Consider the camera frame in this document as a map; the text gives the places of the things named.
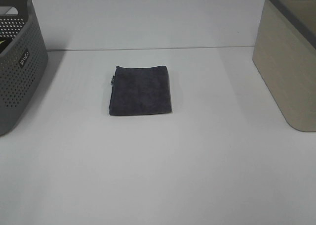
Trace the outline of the dark grey towel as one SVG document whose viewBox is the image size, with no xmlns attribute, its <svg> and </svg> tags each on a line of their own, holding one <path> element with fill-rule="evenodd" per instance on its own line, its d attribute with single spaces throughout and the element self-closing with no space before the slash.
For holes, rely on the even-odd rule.
<svg viewBox="0 0 316 225">
<path fill-rule="evenodd" d="M 111 81 L 111 116 L 139 116 L 172 112 L 166 66 L 124 68 L 117 66 Z"/>
</svg>

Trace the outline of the beige plastic basket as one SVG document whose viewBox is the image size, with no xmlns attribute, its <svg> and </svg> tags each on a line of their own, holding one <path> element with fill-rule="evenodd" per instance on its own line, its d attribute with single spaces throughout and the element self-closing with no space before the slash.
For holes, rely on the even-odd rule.
<svg viewBox="0 0 316 225">
<path fill-rule="evenodd" d="M 264 0 L 252 60 L 286 122 L 316 130 L 316 0 Z"/>
</svg>

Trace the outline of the grey perforated plastic basket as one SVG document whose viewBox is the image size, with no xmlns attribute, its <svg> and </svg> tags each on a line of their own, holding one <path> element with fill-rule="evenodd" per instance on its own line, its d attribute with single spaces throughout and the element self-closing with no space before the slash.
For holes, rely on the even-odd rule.
<svg viewBox="0 0 316 225">
<path fill-rule="evenodd" d="M 47 49 L 33 0 L 0 0 L 17 14 L 0 16 L 0 38 L 12 38 L 0 54 L 0 134 L 19 121 L 42 79 L 48 63 Z"/>
</svg>

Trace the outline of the black yellow item in basket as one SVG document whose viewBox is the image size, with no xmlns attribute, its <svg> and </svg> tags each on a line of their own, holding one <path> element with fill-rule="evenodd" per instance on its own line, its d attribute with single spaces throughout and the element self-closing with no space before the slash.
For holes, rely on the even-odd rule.
<svg viewBox="0 0 316 225">
<path fill-rule="evenodd" d="M 0 39 L 0 53 L 2 53 L 12 42 L 12 38 L 1 38 Z"/>
</svg>

